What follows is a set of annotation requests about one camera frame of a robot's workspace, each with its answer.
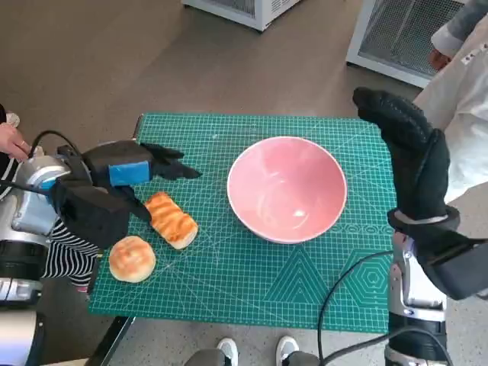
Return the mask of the left bare black robot hand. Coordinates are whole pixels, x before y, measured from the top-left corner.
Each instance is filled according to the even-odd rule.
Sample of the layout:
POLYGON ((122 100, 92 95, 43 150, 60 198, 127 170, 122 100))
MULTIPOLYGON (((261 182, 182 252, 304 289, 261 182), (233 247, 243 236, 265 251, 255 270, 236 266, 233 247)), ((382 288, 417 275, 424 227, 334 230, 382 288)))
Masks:
POLYGON ((178 150, 136 140, 105 143, 83 154, 90 165, 92 181, 123 198, 130 212, 147 223, 151 216, 135 196, 133 186, 150 182, 156 176, 170 181, 199 178, 200 172, 181 163, 183 157, 178 150))

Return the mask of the right black gloved robot hand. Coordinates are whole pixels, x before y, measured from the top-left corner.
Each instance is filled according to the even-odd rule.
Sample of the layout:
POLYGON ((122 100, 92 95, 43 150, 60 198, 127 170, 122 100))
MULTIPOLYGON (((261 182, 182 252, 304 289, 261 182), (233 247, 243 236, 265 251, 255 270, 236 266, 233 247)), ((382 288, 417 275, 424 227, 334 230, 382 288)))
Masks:
POLYGON ((390 152, 397 210, 412 220, 448 214, 450 156, 444 133, 411 101, 387 91, 356 88, 358 116, 380 129, 390 152))

